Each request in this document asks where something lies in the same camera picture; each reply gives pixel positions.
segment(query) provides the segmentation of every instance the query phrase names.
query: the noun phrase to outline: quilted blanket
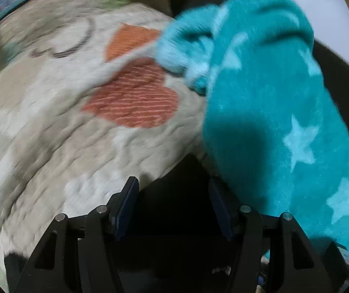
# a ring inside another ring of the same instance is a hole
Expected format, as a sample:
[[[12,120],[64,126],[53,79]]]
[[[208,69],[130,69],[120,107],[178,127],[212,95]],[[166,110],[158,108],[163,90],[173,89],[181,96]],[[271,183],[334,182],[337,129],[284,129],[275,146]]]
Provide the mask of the quilted blanket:
[[[152,59],[170,18],[142,4],[86,14],[0,72],[0,265],[59,212],[86,214],[131,175],[143,188],[204,158],[205,100]]]

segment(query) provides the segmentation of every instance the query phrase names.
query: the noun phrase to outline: orange heart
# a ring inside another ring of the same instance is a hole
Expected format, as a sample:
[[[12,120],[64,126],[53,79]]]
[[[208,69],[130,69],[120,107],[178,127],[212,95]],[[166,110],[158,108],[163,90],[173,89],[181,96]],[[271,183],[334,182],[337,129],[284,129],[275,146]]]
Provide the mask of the orange heart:
[[[178,105],[177,93],[163,80],[164,71],[152,58],[136,59],[101,86],[83,111],[130,128],[162,125]]]
[[[154,41],[161,31],[124,24],[113,36],[105,50],[108,62],[122,56],[133,49]]]

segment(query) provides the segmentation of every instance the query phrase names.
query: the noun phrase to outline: folded teal fabric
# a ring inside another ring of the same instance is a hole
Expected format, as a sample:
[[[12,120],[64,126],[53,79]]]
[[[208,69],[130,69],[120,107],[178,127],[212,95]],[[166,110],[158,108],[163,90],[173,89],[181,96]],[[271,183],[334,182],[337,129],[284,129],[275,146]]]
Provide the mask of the folded teal fabric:
[[[349,250],[349,133],[313,44],[291,0],[227,0],[180,15],[156,61],[206,93],[204,143],[242,203]]]

